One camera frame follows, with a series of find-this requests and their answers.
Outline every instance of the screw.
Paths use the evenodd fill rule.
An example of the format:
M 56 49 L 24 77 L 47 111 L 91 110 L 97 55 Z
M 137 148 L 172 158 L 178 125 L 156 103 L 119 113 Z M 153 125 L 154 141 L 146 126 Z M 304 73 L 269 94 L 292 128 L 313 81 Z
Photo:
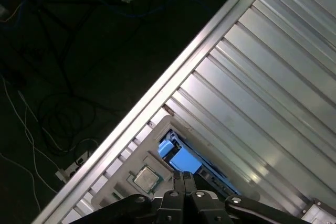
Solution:
M 145 197 L 140 196 L 140 197 L 135 199 L 135 202 L 136 203 L 141 203 L 141 202 L 144 202 L 145 200 L 146 200 Z
M 239 198 L 237 198 L 237 197 L 234 197 L 234 198 L 232 198 L 232 201 L 233 201 L 233 203 L 238 204 L 238 203 L 240 203 L 242 200 L 239 199 Z
M 196 192 L 196 196 L 197 197 L 203 197 L 205 194 L 204 194 L 204 192 L 202 192 L 202 191 L 198 191 L 198 192 Z
M 170 193 L 170 196 L 172 196 L 172 197 L 176 197 L 176 196 L 178 196 L 178 195 L 179 195 L 179 193 L 176 192 L 176 191 L 172 191 L 172 192 Z

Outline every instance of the blue cable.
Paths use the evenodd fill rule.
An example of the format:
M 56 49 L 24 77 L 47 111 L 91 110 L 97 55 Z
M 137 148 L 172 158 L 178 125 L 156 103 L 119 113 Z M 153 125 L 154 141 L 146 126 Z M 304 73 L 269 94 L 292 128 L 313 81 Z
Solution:
M 115 6 L 112 6 L 112 5 L 108 4 L 104 0 L 97 0 L 97 1 L 101 2 L 103 5 L 108 6 L 114 13 L 116 13 L 118 15 L 121 15 L 121 16 L 124 16 L 124 17 L 127 17 L 127 18 L 143 18 L 145 16 L 148 16 L 148 15 L 154 14 L 156 12 L 159 12 L 159 11 L 161 11 L 165 8 L 165 5 L 160 5 L 157 8 L 155 8 L 155 9 L 149 11 L 149 12 L 138 14 L 138 15 L 132 15 L 132 14 L 128 14 L 128 13 L 124 13 L 124 12 L 119 11 Z M 167 4 L 171 4 L 174 1 L 176 1 L 176 0 L 168 0 Z M 206 4 L 204 4 L 201 0 L 191 0 L 191 1 L 195 1 L 195 2 L 199 3 L 208 12 L 209 15 L 212 14 L 211 9 Z M 13 26 L 3 26 L 3 25 L 1 25 L 2 29 L 13 30 L 13 29 L 16 29 L 18 27 L 19 22 L 22 18 L 23 8 L 26 5 L 26 3 L 27 3 L 27 1 L 23 0 L 22 5 L 21 5 L 20 9 L 18 10 L 18 15 L 17 15 L 17 18 L 16 18 L 16 21 L 15 21 L 14 25 Z

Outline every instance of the silver metal frame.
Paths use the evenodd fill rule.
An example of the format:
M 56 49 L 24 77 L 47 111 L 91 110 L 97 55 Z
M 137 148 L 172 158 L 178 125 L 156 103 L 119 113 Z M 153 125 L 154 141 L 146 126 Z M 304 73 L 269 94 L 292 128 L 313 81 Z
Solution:
M 59 223 L 255 0 L 228 0 L 33 223 Z

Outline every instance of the blue plastic part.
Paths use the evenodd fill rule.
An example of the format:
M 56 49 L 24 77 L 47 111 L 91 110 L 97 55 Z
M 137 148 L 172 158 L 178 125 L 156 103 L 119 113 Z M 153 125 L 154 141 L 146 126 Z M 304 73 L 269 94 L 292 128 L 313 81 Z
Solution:
M 180 146 L 187 146 L 188 148 L 190 148 L 191 150 L 193 150 L 190 146 L 188 146 L 187 144 L 185 144 L 184 142 L 182 142 L 180 140 L 179 136 L 174 131 L 168 132 L 168 134 L 166 136 L 166 139 L 170 140 L 170 141 L 176 141 Z M 199 158 L 201 159 L 201 162 L 198 161 L 198 159 L 196 159 L 194 156 L 192 156 L 189 152 L 188 153 L 194 159 L 196 159 L 200 164 L 202 164 L 204 167 L 206 167 L 210 172 L 212 172 L 214 176 L 216 176 L 224 184 L 226 184 L 232 191 L 234 191 L 236 194 L 241 195 L 241 193 L 237 190 L 237 188 L 235 188 L 234 185 L 231 184 L 231 182 L 226 178 L 226 176 L 224 176 L 222 173 L 218 173 L 215 169 L 213 169 L 213 165 L 209 161 L 207 161 L 205 158 L 203 158 L 198 152 L 196 152 L 194 150 L 193 150 L 193 152 L 195 152 L 195 154 L 197 154 L 199 156 Z
M 172 149 L 174 145 L 169 140 L 163 140 L 163 142 L 159 145 L 159 155 L 161 158 L 164 158 Z
M 185 148 L 182 148 L 169 161 L 169 163 L 176 169 L 182 172 L 191 172 L 194 174 L 201 167 L 202 163 L 191 155 Z

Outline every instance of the white cable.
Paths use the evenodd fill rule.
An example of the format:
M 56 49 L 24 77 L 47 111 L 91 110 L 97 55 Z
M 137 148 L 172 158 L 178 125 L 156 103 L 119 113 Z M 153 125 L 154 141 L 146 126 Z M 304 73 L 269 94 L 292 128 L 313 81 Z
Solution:
M 21 97 L 22 101 L 23 101 L 23 102 L 25 103 L 25 105 L 28 107 L 28 110 L 29 110 L 30 113 L 33 115 L 33 117 L 34 117 L 34 119 L 36 120 L 36 122 L 38 122 L 36 115 L 34 114 L 34 112 L 32 111 L 32 109 L 30 108 L 30 106 L 29 106 L 29 104 L 27 103 L 27 101 L 26 101 L 24 95 L 23 95 L 20 91 L 17 91 L 17 92 L 18 92 L 19 96 Z M 51 134 L 50 134 L 44 127 L 42 127 L 42 130 L 43 130 L 45 133 L 47 133 L 47 135 L 51 138 L 51 140 L 53 141 L 53 143 L 56 145 L 56 147 L 57 147 L 60 151 L 63 151 L 63 152 L 70 152 L 70 151 L 73 151 L 73 150 L 76 148 L 76 145 L 75 145 L 75 146 L 73 146 L 69 151 L 64 151 L 62 148 L 60 148 L 60 147 L 57 145 L 57 143 L 56 143 L 56 141 L 54 140 L 54 138 L 52 137 L 52 135 L 51 135 Z M 99 146 L 99 143 L 98 143 L 96 140 L 92 139 L 92 138 L 86 138 L 86 139 L 80 141 L 79 143 L 82 143 L 82 142 L 85 142 L 85 141 L 88 141 L 88 140 L 91 140 L 91 141 L 95 142 L 95 144 L 97 145 L 97 147 Z
M 29 136 L 27 134 L 27 131 L 29 132 L 28 128 L 27 128 L 27 105 L 25 107 L 25 133 L 26 133 L 26 136 L 27 138 L 29 139 Z M 57 193 L 55 190 L 53 190 L 47 182 L 45 182 L 45 180 L 41 177 L 41 175 L 38 173 L 38 170 L 37 170 L 37 166 L 36 166 L 36 157 L 35 157 L 35 146 L 34 146 L 34 138 L 33 136 L 30 134 L 30 139 L 29 141 L 32 143 L 32 146 L 33 146 L 33 161 L 34 161 L 34 168 L 35 168 L 35 172 L 36 172 L 36 175 L 42 180 L 42 182 L 51 190 L 53 191 L 55 194 Z
M 35 114 L 33 113 L 33 111 L 31 110 L 29 104 L 27 103 L 24 95 L 20 92 L 17 91 L 19 96 L 21 97 L 22 101 L 26 104 L 26 106 L 28 107 L 28 110 L 30 111 L 30 113 L 33 115 L 34 119 L 36 122 L 38 122 L 37 117 L 35 116 Z M 64 151 L 61 147 L 58 146 L 58 144 L 56 143 L 55 139 L 52 137 L 52 135 L 44 128 L 42 127 L 42 130 L 50 137 L 50 139 L 53 141 L 53 143 L 55 144 L 55 146 L 62 152 L 68 152 L 68 151 Z
M 16 108 L 15 108 L 15 106 L 14 106 L 12 100 L 11 100 L 11 97 L 10 97 L 9 94 L 8 94 L 6 81 L 5 81 L 5 79 L 4 79 L 3 77 L 2 77 L 2 80 L 3 80 L 3 82 L 4 82 L 5 93 L 6 93 L 6 95 L 7 95 L 7 98 L 8 98 L 8 100 L 9 100 L 10 104 L 12 105 L 12 108 L 13 108 L 13 110 L 14 110 L 14 113 L 15 113 L 16 116 L 19 118 L 19 120 L 20 120 L 20 122 L 22 123 L 22 125 L 23 125 L 24 127 L 26 127 L 24 121 L 21 119 L 21 117 L 20 117 L 19 114 L 17 113 Z M 29 129 L 27 129 L 27 133 L 33 138 L 33 136 L 32 136 L 32 134 L 30 133 L 30 130 L 29 130 Z M 37 147 L 35 147 L 35 146 L 34 146 L 34 149 L 37 150 L 38 152 L 40 152 L 41 155 L 45 156 L 45 158 L 47 158 L 50 162 L 52 162 L 52 163 L 57 167 L 57 170 L 60 170 L 59 167 L 58 167 L 58 165 L 57 165 L 53 160 L 51 160 L 46 154 L 44 154 L 42 151 L 40 151 L 40 150 L 39 150 Z
M 17 165 L 18 167 L 22 168 L 23 170 L 25 170 L 27 173 L 29 173 L 29 175 L 31 176 L 32 178 L 32 181 L 33 181 L 33 193 L 34 193 L 34 198 L 35 198 L 35 201 L 36 201 L 36 204 L 37 204 L 37 207 L 38 207 L 38 211 L 41 212 L 41 206 L 40 206 L 40 203 L 38 202 L 38 199 L 37 199 L 37 196 L 36 196 L 36 191 L 35 191 L 35 180 L 34 180 L 34 176 L 33 174 L 24 166 L 20 165 L 19 163 L 5 157 L 2 155 L 2 153 L 0 153 L 0 157 L 2 157 L 4 160 L 7 160 L 8 162 L 14 164 L 14 165 Z

